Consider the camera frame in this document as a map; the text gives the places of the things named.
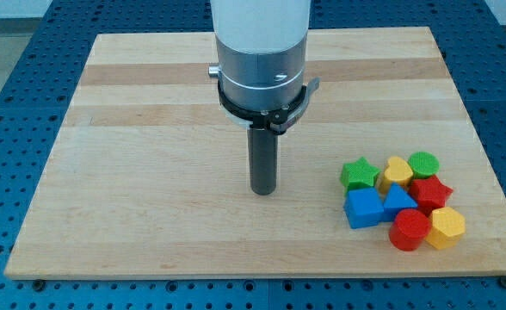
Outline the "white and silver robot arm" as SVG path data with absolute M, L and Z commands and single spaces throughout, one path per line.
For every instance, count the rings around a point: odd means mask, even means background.
M 233 104 L 276 110 L 301 91 L 310 0 L 211 0 L 219 82 Z

